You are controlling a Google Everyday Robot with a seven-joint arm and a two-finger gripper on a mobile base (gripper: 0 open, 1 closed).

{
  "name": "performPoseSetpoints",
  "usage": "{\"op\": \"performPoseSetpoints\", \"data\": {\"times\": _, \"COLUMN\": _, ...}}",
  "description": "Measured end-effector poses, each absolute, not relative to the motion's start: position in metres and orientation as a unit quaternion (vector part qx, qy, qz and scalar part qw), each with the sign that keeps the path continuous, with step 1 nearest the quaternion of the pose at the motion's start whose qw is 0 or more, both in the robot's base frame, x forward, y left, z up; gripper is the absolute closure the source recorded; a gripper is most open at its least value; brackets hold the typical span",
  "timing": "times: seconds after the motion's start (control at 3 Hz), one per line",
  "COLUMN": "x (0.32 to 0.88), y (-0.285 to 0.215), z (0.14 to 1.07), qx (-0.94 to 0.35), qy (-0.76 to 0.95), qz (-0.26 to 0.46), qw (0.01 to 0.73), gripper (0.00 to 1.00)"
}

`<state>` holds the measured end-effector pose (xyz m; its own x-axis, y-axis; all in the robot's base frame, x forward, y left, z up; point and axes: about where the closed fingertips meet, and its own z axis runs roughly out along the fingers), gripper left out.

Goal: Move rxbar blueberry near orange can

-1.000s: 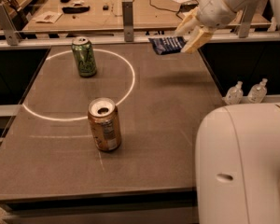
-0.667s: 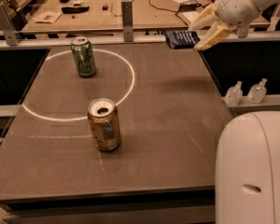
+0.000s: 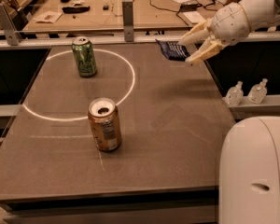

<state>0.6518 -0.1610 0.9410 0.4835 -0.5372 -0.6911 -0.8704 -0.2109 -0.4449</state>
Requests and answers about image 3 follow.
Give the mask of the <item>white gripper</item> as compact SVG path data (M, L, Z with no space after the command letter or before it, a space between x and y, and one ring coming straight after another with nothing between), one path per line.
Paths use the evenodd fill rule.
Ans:
M211 31L216 39L211 39ZM250 33L245 11L239 3L230 3L221 8L213 17L200 21L186 32L178 44L187 46L204 41L197 51L192 53L186 62L195 64L219 54L225 46L235 45Z

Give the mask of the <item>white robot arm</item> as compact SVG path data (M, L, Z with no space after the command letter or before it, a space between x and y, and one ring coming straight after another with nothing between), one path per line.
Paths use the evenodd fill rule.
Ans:
M203 44L187 62L202 62L245 40L259 28L280 24L280 0L241 0L195 25L179 43ZM219 165L218 224L280 224L280 95L246 112L228 132Z

